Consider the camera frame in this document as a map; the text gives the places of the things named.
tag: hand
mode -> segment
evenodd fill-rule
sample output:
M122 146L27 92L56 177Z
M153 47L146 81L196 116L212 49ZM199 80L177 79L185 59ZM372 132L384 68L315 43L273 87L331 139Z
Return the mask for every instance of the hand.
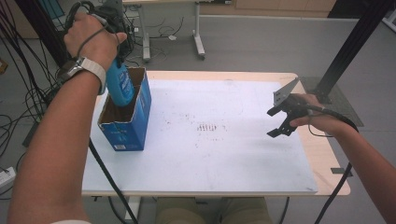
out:
M320 102L318 101L315 95L312 94L294 94L294 95L304 99L310 105L323 107L323 105L320 104ZM325 133L329 133L331 135L336 135L337 131L342 130L346 126L346 124L343 121L336 119L333 116L321 114L316 111L314 111L313 115L305 116L299 119L294 119L290 122L291 127L304 126L306 124L311 124L315 128Z
M73 26L64 36L64 43L72 57L76 57L81 44L100 29L103 29L103 25L95 17L81 12L77 13ZM99 63L107 70L117 55L119 44L117 38L121 43L126 37L125 33L111 34L103 30L83 46L79 56Z

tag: forearm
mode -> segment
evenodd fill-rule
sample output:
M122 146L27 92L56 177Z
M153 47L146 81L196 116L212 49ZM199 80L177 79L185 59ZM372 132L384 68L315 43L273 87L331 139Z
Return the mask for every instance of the forearm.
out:
M11 217L24 217L18 210L27 214L37 214L37 210L41 210L38 214L42 214L45 207L41 205L51 206L48 210L54 213L54 207L80 204L92 112L99 85L97 77L84 71L61 87L40 123L18 173L10 206Z
M359 133L344 125L332 135L388 223L396 223L396 169Z

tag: gray floor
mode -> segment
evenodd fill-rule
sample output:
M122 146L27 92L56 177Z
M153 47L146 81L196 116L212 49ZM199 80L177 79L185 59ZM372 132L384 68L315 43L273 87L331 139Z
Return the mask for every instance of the gray floor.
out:
M174 28L179 25L179 20L168 22ZM345 20L202 17L200 32L206 52L202 61L196 56L191 37L193 20L186 19L177 33L177 40L151 39L151 53L155 57L144 66L148 70L292 72L301 77L321 77L355 24L356 21ZM157 35L159 28L151 28L151 35ZM39 51L37 41L29 43ZM0 45L0 56L11 62L4 49ZM134 55L139 55L138 47ZM396 104L391 97L396 95L395 59L396 34L381 23L337 83L364 123L361 134L393 164L396 164L393 148ZM138 57L131 60L143 65ZM25 110L25 94L21 78L11 64L7 73L0 76L0 114L16 118ZM15 166L25 150L21 142L31 124L30 119L20 122L0 166ZM345 167L344 153L334 140L330 142L337 159ZM385 223L359 178L350 177L348 183L351 194L337 197L322 223ZM212 219L218 199L199 201L207 219ZM283 197L267 198L275 223L279 221L285 201ZM292 197L284 223L313 223L325 201L326 197ZM118 223L107 198L94 202L93 198L86 197L84 202L93 223ZM116 206L120 213L124 211L118 200ZM7 207L8 201L0 201L0 223L5 223ZM153 223L155 200L144 198L140 211L140 223Z

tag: wristwatch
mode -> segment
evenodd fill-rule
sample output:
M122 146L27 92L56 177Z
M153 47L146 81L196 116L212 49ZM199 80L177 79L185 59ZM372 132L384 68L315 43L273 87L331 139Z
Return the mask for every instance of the wristwatch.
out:
M106 71L99 63L91 61L86 57L80 57L76 61L65 63L59 71L57 79L60 82L66 82L82 70L87 70L99 78L101 87L98 94L102 95L106 89Z

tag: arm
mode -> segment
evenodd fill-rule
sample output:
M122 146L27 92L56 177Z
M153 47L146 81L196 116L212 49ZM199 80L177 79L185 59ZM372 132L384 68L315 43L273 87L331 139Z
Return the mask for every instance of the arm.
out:
M75 56L80 44L102 25L77 14L64 42ZM120 41L125 34L118 34ZM81 55L105 70L117 54L117 38L103 31L89 41ZM100 87L98 78L83 71L66 82L51 102L27 150L15 180L8 223L51 223L88 220L81 199L92 113Z
M300 96L311 105L321 106L313 95ZM290 125L297 127L308 122L337 140L382 217L387 223L396 223L395 167L353 128L331 116L295 119Z

